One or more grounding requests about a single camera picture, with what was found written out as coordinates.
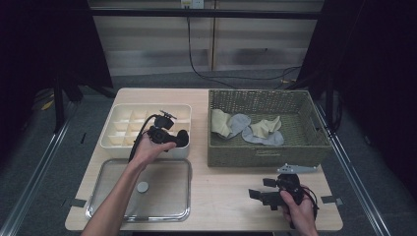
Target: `black curtain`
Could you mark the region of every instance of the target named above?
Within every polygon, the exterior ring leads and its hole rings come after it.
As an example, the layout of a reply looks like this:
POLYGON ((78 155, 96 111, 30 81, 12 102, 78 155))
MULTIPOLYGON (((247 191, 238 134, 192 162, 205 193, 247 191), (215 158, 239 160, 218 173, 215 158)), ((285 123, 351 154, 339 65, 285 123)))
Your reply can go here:
POLYGON ((88 6, 87 0, 0 1, 2 158, 30 117, 35 94, 53 88, 58 74, 72 88, 112 87, 92 16, 51 10, 88 6))
POLYGON ((367 1, 335 85, 417 200, 416 13, 414 1, 367 1))
POLYGON ((326 0, 310 41, 297 87, 308 87, 313 99, 321 97, 334 80, 365 0, 326 0))

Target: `power cord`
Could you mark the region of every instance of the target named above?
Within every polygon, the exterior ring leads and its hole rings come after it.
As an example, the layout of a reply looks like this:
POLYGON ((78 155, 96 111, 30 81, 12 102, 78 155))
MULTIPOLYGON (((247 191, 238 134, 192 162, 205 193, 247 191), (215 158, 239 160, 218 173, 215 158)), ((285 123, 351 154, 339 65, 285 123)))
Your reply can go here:
POLYGON ((306 187, 302 187, 302 188, 303 188, 304 194, 307 195, 307 197, 310 199, 310 201, 313 204, 313 214, 314 214, 314 219, 316 219, 317 213, 319 210, 319 206, 317 205, 317 196, 311 189, 306 188, 306 187))
POLYGON ((144 135, 144 129, 145 129, 145 127, 147 126, 147 124, 148 124, 148 122, 150 121, 150 119, 152 119, 152 118, 157 118, 158 116, 157 115, 151 115, 150 117, 148 117, 148 119, 145 121, 145 123, 144 123, 144 125, 142 126, 142 128, 141 128, 141 131, 138 133, 138 135, 136 136, 136 139, 135 139, 135 141, 134 141, 134 144, 133 144, 133 146, 132 146, 132 150, 131 150, 131 153, 130 153, 130 155, 129 155, 129 162, 133 159, 133 157, 135 156, 135 153, 136 153, 136 149, 138 148, 138 146, 139 146, 139 142, 141 141, 141 139, 142 139, 142 136, 144 135))
POLYGON ((190 59, 190 65, 191 68, 193 69, 194 73, 196 73, 196 75, 198 75, 200 78, 207 80, 207 81, 211 81, 211 82, 216 82, 219 84, 222 84, 224 86, 233 88, 233 89, 238 89, 237 87, 234 87, 232 85, 229 85, 228 83, 222 82, 222 81, 218 81, 216 79, 239 79, 239 80, 252 80, 252 81, 271 81, 271 80, 277 80, 277 79, 281 79, 281 83, 279 86, 277 86, 274 89, 278 89, 280 88, 283 84, 284 84, 284 77, 292 72, 294 72, 297 69, 300 69, 301 66, 297 66, 297 67, 289 67, 286 68, 282 74, 280 76, 276 76, 276 77, 271 77, 271 78, 252 78, 252 77, 231 77, 231 76, 221 76, 221 77, 216 77, 216 76, 205 76, 200 74, 199 72, 197 72, 197 70, 194 67, 194 63, 193 63, 193 57, 191 55, 191 30, 190 30, 190 18, 187 18, 187 29, 188 29, 188 55, 189 55, 189 59, 190 59))

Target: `finger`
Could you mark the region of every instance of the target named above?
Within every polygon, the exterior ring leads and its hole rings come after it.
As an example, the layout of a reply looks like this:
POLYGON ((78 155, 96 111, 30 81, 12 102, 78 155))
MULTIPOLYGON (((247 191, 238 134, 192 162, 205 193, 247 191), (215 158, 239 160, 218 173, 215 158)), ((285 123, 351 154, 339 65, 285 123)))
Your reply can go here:
POLYGON ((292 198, 292 196, 288 192, 281 191, 279 193, 281 194, 282 199, 285 201, 285 203, 288 205, 288 207, 290 209, 297 206, 297 204, 295 204, 295 202, 294 202, 294 199, 292 198))
POLYGON ((149 137, 149 135, 148 135, 148 132, 144 132, 144 133, 142 134, 142 138, 143 138, 143 139, 150 139, 150 137, 149 137))
POLYGON ((288 206, 281 206, 281 207, 282 207, 282 211, 283 211, 284 213, 289 214, 289 208, 288 208, 288 206))
POLYGON ((288 213, 284 213, 284 214, 283 214, 283 216, 284 216, 284 219, 285 219, 286 221, 288 221, 288 222, 291 222, 291 221, 292 221, 292 218, 291 218, 291 215, 290 215, 290 214, 288 214, 288 213))
POLYGON ((303 197, 303 201, 305 201, 305 200, 307 200, 307 201, 311 201, 311 199, 307 196, 307 195, 304 195, 304 197, 303 197))
POLYGON ((301 205, 300 205, 300 207, 313 207, 314 205, 313 205, 313 203, 312 203, 312 201, 309 199, 309 200, 303 200, 303 202, 301 202, 301 205))
POLYGON ((176 146, 177 145, 175 143, 169 142, 169 143, 166 143, 166 144, 160 144, 160 145, 158 145, 157 146, 157 150, 158 151, 170 150, 170 149, 175 148, 176 146))

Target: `woven basket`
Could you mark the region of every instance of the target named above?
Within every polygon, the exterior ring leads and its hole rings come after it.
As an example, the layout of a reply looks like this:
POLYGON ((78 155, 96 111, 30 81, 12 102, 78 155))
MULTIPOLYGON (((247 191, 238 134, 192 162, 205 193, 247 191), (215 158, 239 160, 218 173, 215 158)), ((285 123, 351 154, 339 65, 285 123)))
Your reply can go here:
POLYGON ((324 125, 305 90, 211 89, 208 102, 208 166, 318 166, 332 152, 324 125), (220 138, 211 132, 213 109, 248 115, 252 124, 279 115, 284 145, 251 144, 240 134, 230 140, 220 138))

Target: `cloth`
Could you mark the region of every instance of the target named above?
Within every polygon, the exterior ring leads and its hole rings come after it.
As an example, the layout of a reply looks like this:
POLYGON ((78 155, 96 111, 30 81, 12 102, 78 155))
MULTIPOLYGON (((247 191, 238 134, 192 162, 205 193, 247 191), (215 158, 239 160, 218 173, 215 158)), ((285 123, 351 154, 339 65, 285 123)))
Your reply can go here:
POLYGON ((211 111, 211 131, 220 134, 223 137, 229 136, 232 130, 227 125, 231 118, 230 114, 224 113, 220 109, 211 111))
POLYGON ((227 136, 227 140, 237 136, 240 132, 242 132, 246 127, 251 124, 251 118, 244 114, 236 114, 232 116, 229 120, 229 127, 231 133, 227 136))
POLYGON ((244 114, 231 116, 220 109, 211 111, 211 131, 218 133, 223 139, 229 140, 251 124, 251 118, 244 114))
POLYGON ((269 133, 274 133, 281 128, 280 117, 277 116, 273 121, 262 120, 257 124, 252 124, 251 129, 255 137, 267 139, 269 133))
POLYGON ((284 144, 284 138, 279 131, 275 131, 267 136, 266 139, 254 136, 254 132, 251 127, 248 126, 242 131, 242 138, 246 142, 253 144, 263 144, 267 146, 282 146, 284 144))

